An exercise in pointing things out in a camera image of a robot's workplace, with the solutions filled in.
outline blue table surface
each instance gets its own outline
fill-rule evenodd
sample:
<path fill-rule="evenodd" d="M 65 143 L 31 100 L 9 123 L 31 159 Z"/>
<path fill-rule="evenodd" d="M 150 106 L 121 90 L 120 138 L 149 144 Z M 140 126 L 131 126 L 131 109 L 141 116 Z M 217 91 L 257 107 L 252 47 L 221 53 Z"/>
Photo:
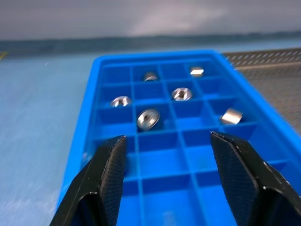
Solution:
<path fill-rule="evenodd" d="M 107 53 L 215 49 L 250 51 L 300 46 L 299 38 L 162 45 L 118 43 L 104 51 L 34 55 L 0 60 L 0 226 L 49 225 L 92 62 Z M 0 42 L 0 51 L 5 45 Z"/>

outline textured gripper pad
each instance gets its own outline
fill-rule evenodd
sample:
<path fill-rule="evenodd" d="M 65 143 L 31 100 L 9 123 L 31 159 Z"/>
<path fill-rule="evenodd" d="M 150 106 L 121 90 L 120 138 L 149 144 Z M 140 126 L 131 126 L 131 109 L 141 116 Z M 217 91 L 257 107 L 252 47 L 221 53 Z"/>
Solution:
<path fill-rule="evenodd" d="M 118 142 L 109 156 L 100 185 L 109 226 L 115 226 L 119 213 L 123 189 L 124 167 L 126 163 L 126 142 Z"/>
<path fill-rule="evenodd" d="M 252 222 L 258 186 L 232 144 L 211 134 L 211 145 L 221 177 L 222 187 L 238 226 Z"/>

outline blue plastic tray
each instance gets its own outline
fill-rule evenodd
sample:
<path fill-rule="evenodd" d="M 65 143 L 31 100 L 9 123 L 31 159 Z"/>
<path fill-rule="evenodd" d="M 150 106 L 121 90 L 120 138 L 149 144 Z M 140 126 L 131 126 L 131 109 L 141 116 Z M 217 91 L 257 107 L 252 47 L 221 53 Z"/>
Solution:
<path fill-rule="evenodd" d="M 191 66 L 204 69 L 192 78 Z M 142 82 L 146 72 L 159 81 Z M 193 99 L 176 102 L 171 92 L 187 87 Z M 118 96 L 133 103 L 110 107 Z M 138 132 L 136 118 L 157 108 L 163 128 Z M 232 107 L 238 125 L 219 116 Z M 301 140 L 287 123 L 223 58 L 213 51 L 103 56 L 94 61 L 63 179 L 59 203 L 103 140 L 127 135 L 129 169 L 118 226 L 234 226 L 221 187 L 209 132 L 247 139 L 301 194 Z"/>

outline metal nut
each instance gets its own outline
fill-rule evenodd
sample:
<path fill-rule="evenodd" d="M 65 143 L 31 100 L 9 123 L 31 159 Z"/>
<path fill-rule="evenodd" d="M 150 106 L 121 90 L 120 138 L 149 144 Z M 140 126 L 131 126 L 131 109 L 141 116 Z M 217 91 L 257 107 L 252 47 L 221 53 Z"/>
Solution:
<path fill-rule="evenodd" d="M 191 67 L 190 75 L 195 78 L 200 78 L 204 75 L 204 69 L 201 67 Z"/>
<path fill-rule="evenodd" d="M 160 120 L 160 114 L 155 109 L 147 109 L 141 112 L 137 118 L 137 126 L 141 130 L 149 130 L 155 127 Z"/>
<path fill-rule="evenodd" d="M 120 96 L 120 97 L 117 97 L 117 98 L 115 98 L 114 100 L 111 101 L 111 106 L 112 107 L 127 106 L 131 103 L 132 103 L 132 101 L 129 97 Z"/>
<path fill-rule="evenodd" d="M 232 108 L 229 108 L 224 115 L 220 117 L 222 124 L 225 125 L 236 125 L 240 122 L 243 114 Z"/>
<path fill-rule="evenodd" d="M 187 101 L 192 98 L 192 92 L 188 88 L 177 88 L 172 92 L 172 97 L 176 101 Z"/>
<path fill-rule="evenodd" d="M 144 75 L 143 81 L 157 81 L 158 77 L 154 72 L 147 72 Z"/>

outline small metal part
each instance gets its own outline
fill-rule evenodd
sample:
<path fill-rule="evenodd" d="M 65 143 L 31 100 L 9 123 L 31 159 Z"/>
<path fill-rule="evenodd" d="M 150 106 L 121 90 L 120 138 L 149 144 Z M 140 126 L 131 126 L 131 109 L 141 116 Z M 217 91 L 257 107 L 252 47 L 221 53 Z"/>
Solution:
<path fill-rule="evenodd" d="M 115 98 L 114 100 L 111 101 L 111 106 L 112 107 L 127 106 L 131 103 L 132 103 L 132 101 L 129 97 L 120 96 L 120 97 L 117 97 L 117 98 Z"/>
<path fill-rule="evenodd" d="M 236 125 L 240 122 L 243 114 L 232 108 L 229 108 L 224 115 L 220 117 L 222 124 L 225 125 Z"/>
<path fill-rule="evenodd" d="M 177 88 L 172 92 L 172 97 L 176 101 L 187 101 L 192 98 L 192 92 L 188 88 Z"/>
<path fill-rule="evenodd" d="M 147 109 L 141 112 L 137 118 L 137 126 L 141 130 L 149 130 L 155 128 L 160 120 L 160 114 L 155 109 Z"/>
<path fill-rule="evenodd" d="M 143 81 L 157 81 L 158 77 L 154 72 L 147 72 L 144 75 Z"/>
<path fill-rule="evenodd" d="M 203 77 L 203 75 L 204 75 L 204 69 L 201 68 L 201 67 L 191 67 L 190 68 L 190 75 L 192 77 L 195 77 L 195 78 Z"/>

